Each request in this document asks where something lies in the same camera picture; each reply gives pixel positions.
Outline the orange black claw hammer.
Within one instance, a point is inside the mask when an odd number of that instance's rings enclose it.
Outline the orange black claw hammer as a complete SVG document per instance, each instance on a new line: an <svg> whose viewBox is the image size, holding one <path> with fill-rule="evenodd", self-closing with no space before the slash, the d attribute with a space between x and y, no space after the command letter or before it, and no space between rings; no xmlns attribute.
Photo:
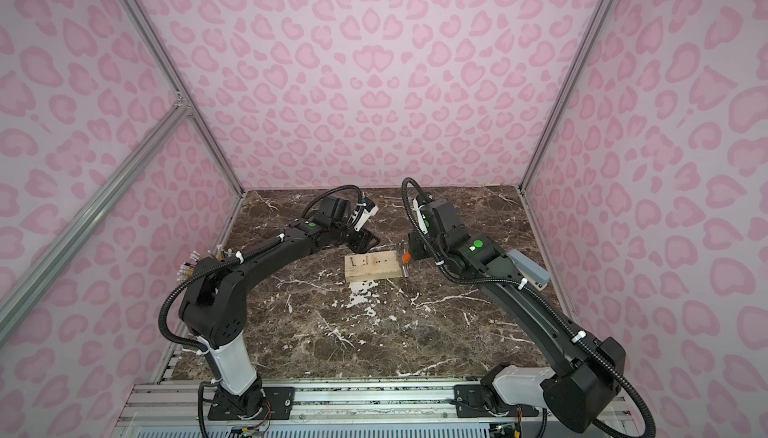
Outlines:
<svg viewBox="0 0 768 438"><path fill-rule="evenodd" d="M405 251L401 256L401 269L403 276L408 278L410 276L410 262L412 256L408 251Z"/></svg>

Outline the light wooden block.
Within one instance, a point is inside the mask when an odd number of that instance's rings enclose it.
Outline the light wooden block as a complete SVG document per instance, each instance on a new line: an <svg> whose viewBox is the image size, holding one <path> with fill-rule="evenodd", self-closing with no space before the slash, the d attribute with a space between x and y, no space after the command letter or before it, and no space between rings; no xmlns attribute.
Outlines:
<svg viewBox="0 0 768 438"><path fill-rule="evenodd" d="M394 250L353 254L344 257L344 276L348 283L402 278L403 268Z"/></svg>

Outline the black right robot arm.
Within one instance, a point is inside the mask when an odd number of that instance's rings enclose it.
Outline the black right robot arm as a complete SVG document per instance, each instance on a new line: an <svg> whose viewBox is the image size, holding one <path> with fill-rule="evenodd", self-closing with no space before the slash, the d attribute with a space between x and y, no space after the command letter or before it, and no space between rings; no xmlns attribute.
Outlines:
<svg viewBox="0 0 768 438"><path fill-rule="evenodd" d="M554 372L539 385L542 409L573 432L594 426L619 437L621 431L599 416L624 391L640 412L643 436L656 435L650 408L624 375L626 352L615 339L599 339L559 311L497 242L467 229L451 202L434 198L411 177L401 184L401 198L413 228L413 260L430 258L449 282L483 290L542 352Z"/></svg>

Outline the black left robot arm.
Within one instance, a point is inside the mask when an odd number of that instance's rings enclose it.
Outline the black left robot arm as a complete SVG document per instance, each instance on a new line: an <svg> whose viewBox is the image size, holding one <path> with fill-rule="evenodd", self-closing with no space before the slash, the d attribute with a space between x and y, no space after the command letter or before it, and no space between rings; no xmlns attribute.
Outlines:
<svg viewBox="0 0 768 438"><path fill-rule="evenodd" d="M250 291L283 267L327 249L368 252L379 242L366 228L377 212L361 188L342 185L315 197L267 242L226 258L197 258L191 276L161 305L159 332L203 356L221 393L245 407L261 388L244 342Z"/></svg>

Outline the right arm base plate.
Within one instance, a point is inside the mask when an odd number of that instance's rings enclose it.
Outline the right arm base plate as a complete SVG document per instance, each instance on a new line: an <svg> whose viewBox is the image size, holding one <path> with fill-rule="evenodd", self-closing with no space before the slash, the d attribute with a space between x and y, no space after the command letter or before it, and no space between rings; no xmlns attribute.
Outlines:
<svg viewBox="0 0 768 438"><path fill-rule="evenodd" d="M528 418L541 412L529 405L504 403L482 384L459 384L453 387L450 403L459 418Z"/></svg>

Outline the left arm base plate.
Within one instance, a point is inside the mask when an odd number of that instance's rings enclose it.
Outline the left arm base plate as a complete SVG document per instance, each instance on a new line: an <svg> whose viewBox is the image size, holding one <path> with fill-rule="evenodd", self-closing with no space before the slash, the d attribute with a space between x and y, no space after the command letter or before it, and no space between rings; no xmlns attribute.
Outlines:
<svg viewBox="0 0 768 438"><path fill-rule="evenodd" d="M294 405L293 387L259 387L243 396L231 395L219 387L207 412L211 421L288 420Z"/></svg>

